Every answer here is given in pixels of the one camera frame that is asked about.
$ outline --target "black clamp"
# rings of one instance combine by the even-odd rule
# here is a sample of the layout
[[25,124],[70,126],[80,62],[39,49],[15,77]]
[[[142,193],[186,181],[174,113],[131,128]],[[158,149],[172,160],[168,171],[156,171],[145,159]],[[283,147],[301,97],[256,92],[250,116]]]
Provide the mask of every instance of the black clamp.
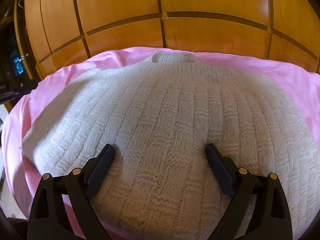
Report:
[[[223,157],[214,144],[207,145],[210,168],[225,195],[231,199],[220,222],[208,240],[233,240],[247,210],[252,194],[257,201],[245,235],[240,240],[292,240],[289,207],[274,173],[267,177],[252,175],[246,168],[237,168]],[[78,223],[87,240],[111,240],[101,225],[89,200],[94,197],[114,160],[114,149],[107,144],[96,158],[68,175],[42,176],[32,203],[28,240],[80,240],[71,228],[62,194],[69,195]]]
[[82,169],[75,168],[68,175],[60,177],[44,174],[31,207],[28,240],[83,239],[76,236],[71,228],[62,194],[69,195],[73,211],[87,240],[111,240],[89,200],[98,193],[114,156],[113,147],[107,144]]
[[267,177],[252,175],[246,168],[220,154],[213,143],[206,156],[210,168],[225,195],[231,199],[227,210],[208,240],[233,240],[247,210],[252,194],[257,201],[246,233],[238,240],[292,240],[288,203],[275,173]]

